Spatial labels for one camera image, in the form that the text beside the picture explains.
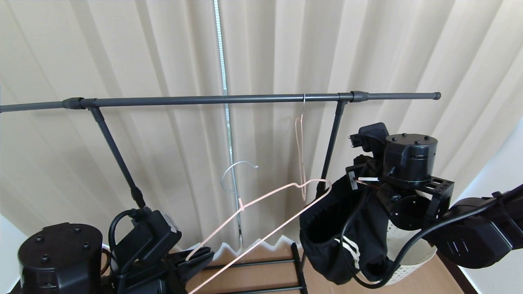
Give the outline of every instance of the black metal frame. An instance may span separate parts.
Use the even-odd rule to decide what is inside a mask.
[[[331,163],[332,152],[336,137],[338,134],[339,124],[342,119],[343,111],[347,103],[362,102],[367,100],[397,100],[397,99],[432,99],[438,100],[441,97],[439,92],[435,93],[367,93],[360,91],[352,91],[349,93],[338,94],[271,94],[271,95],[231,95],[231,96],[189,96],[189,97],[149,97],[149,98],[109,98],[109,99],[95,99],[95,98],[69,98],[64,101],[56,102],[42,102],[42,103],[27,103],[0,106],[0,112],[13,112],[25,110],[40,110],[40,109],[88,109],[93,114],[95,121],[98,123],[102,134],[104,135],[113,156],[120,167],[123,176],[125,177],[129,188],[131,189],[131,196],[140,208],[145,206],[143,195],[140,189],[134,183],[131,173],[123,160],[120,151],[114,141],[107,124],[105,123],[100,107],[118,107],[118,106],[153,106],[153,105],[194,105],[194,104],[235,104],[235,103],[277,103],[277,102],[302,102],[306,97],[307,102],[314,101],[336,101],[336,113],[334,123],[331,130],[331,137],[329,139],[327,153],[325,155],[325,162],[322,170],[322,177],[327,177],[327,171]],[[316,190],[323,191],[324,183],[318,184]],[[240,266],[255,266],[261,264],[277,264],[284,262],[294,262],[296,268],[296,275],[298,277],[298,286],[294,287],[279,287],[270,289],[258,289],[250,291],[229,292],[221,294],[255,294],[267,293],[277,291],[287,291],[299,289],[301,294],[307,294],[307,286],[303,275],[303,267],[306,261],[306,255],[303,254],[301,260],[298,253],[298,247],[295,243],[291,245],[292,259],[283,259],[266,262],[254,262],[245,264],[235,264],[232,267]],[[223,266],[207,267],[206,269],[216,269]]]

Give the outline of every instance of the curtain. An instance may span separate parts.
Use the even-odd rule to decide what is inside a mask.
[[[439,141],[434,174],[458,197],[523,113],[521,1],[218,1],[229,95],[436,92],[439,101],[348,104],[327,179],[360,154],[347,137],[382,121],[390,133]],[[222,95],[212,1],[0,2],[1,103],[69,97]],[[304,163],[319,178],[336,103],[230,105],[243,202],[299,181],[294,120],[304,114]],[[223,105],[103,108],[145,200],[204,239],[235,211]],[[25,234],[82,222],[104,235],[134,207],[88,111],[1,114],[0,212]],[[315,185],[308,187],[308,201]],[[289,188],[241,214],[245,246],[304,202]],[[119,236],[130,229],[119,225]],[[297,222],[279,236],[297,240]],[[238,249],[237,223],[211,241]]]

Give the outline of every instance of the white plastic basket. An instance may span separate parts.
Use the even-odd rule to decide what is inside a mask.
[[[407,243],[407,241],[417,232],[419,232],[419,230],[404,231],[398,229],[391,222],[389,222],[389,227],[387,230],[387,256],[390,258],[390,260],[396,259],[396,256],[400,252],[403,245],[405,245],[405,243]],[[403,278],[434,257],[436,251],[436,247],[431,247],[427,241],[423,239],[416,242],[407,252],[401,261],[400,268],[394,273],[394,275],[392,275],[392,278],[389,280],[387,285],[392,285],[401,281]]]

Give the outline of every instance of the white wall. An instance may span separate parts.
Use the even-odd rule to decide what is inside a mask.
[[[18,248],[27,239],[4,216],[0,215],[0,293],[9,293],[18,281]]]
[[[458,199],[489,196],[492,192],[505,192],[523,183],[522,146],[523,120]],[[501,261],[487,268],[462,270],[481,294],[521,293],[523,250],[510,252]]]

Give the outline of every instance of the floor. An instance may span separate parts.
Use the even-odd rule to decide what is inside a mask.
[[[241,261],[253,262],[277,258],[284,259],[291,258],[291,256],[292,253],[290,251],[290,246],[286,243],[280,243],[274,251],[270,251],[264,247],[257,247]],[[214,261],[212,265],[225,264],[233,258],[233,254],[225,252],[218,260]],[[186,287],[187,290],[194,289],[194,287],[205,281],[214,273],[215,270],[206,270],[199,273],[189,281]],[[437,256],[397,284],[385,286],[384,288],[377,290],[364,288],[355,281],[351,281],[342,286],[337,286],[316,273],[310,263],[307,263],[305,266],[305,280],[310,294],[463,293]],[[292,263],[284,263],[227,269],[221,275],[201,288],[197,293],[215,294],[296,285],[297,278],[294,265]],[[300,294],[299,290],[278,293]]]

